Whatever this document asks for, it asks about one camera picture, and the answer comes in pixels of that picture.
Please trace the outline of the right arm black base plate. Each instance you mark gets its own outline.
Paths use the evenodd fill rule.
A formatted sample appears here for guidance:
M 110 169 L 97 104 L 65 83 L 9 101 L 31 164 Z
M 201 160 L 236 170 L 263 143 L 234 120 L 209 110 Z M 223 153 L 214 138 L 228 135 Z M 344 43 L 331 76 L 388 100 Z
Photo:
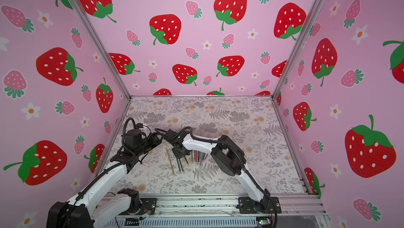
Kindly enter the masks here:
M 264 197 L 261 202 L 252 200 L 249 197 L 239 197 L 236 208 L 239 209 L 241 214 L 281 214 L 282 209 L 279 199 L 271 197 L 268 199 Z

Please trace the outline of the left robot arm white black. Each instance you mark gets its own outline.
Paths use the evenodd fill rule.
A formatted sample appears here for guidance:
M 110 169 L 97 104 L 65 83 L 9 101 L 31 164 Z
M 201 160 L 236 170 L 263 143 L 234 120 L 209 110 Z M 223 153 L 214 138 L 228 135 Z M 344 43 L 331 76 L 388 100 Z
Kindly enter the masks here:
M 143 132 L 145 126 L 135 123 L 131 117 L 124 125 L 128 126 L 129 122 L 133 129 L 123 128 L 122 146 L 103 172 L 75 196 L 66 202 L 56 202 L 50 208 L 48 228 L 102 228 L 120 214 L 139 215 L 141 219 L 154 214 L 157 200 L 141 199 L 139 192 L 133 189 L 119 190 L 111 200 L 100 205 L 112 187 L 162 143 L 157 133 Z

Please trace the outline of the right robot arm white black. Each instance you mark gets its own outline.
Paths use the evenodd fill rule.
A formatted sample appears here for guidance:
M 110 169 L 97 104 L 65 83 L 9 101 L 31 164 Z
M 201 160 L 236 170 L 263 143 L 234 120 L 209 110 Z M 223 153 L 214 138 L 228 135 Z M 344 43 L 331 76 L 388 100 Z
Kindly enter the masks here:
M 256 181 L 250 172 L 244 152 L 227 135 L 220 138 L 202 137 L 195 135 L 191 127 L 185 127 L 179 132 L 168 130 L 163 133 L 163 139 L 173 146 L 179 158 L 190 154 L 191 151 L 209 154 L 222 172 L 238 180 L 251 200 L 261 205 L 270 203 L 269 191 L 263 189 Z

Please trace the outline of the yellow pencil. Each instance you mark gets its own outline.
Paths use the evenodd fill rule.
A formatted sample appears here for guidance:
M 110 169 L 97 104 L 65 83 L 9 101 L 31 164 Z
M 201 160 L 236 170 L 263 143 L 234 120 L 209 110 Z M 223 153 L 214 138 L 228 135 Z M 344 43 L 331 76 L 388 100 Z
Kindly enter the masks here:
M 173 166 L 173 163 L 172 163 L 172 160 L 171 160 L 170 153 L 169 153 L 168 149 L 166 149 L 166 154 L 167 154 L 167 157 L 168 157 L 171 172 L 172 172 L 173 175 L 175 175 L 174 166 Z

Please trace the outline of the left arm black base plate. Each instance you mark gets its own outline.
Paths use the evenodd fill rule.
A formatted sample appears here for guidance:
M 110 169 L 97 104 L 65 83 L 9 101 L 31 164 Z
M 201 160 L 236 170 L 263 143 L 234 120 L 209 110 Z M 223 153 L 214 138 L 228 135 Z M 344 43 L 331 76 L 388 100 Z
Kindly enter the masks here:
M 157 206 L 157 198 L 140 198 L 134 204 L 131 204 L 127 211 L 121 215 L 154 215 Z

